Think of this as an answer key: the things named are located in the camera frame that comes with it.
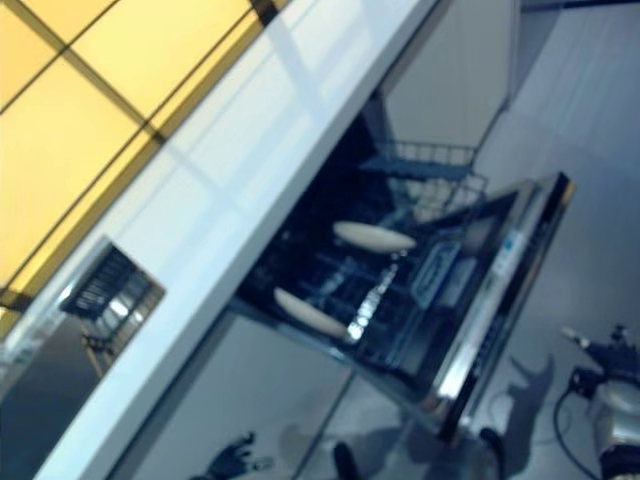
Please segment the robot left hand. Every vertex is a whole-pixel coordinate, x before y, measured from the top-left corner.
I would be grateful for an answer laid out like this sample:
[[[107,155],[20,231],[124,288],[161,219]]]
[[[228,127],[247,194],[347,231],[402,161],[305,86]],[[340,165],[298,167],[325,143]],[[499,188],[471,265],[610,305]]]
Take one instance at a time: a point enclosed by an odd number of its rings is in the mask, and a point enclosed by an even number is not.
[[[206,477],[208,479],[236,479],[272,468],[274,466],[272,457],[253,457],[251,448],[255,440],[256,433],[249,431],[225,446],[209,463]]]

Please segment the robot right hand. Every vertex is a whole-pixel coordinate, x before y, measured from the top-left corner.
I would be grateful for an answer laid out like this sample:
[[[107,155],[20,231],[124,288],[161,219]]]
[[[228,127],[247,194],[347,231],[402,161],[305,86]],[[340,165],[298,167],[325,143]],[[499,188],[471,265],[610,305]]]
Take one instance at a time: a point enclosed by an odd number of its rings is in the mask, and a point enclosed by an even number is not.
[[[614,326],[609,344],[590,340],[569,326],[563,326],[560,332],[598,364],[607,376],[631,378],[639,375],[639,351],[628,342],[628,329],[623,324]]]

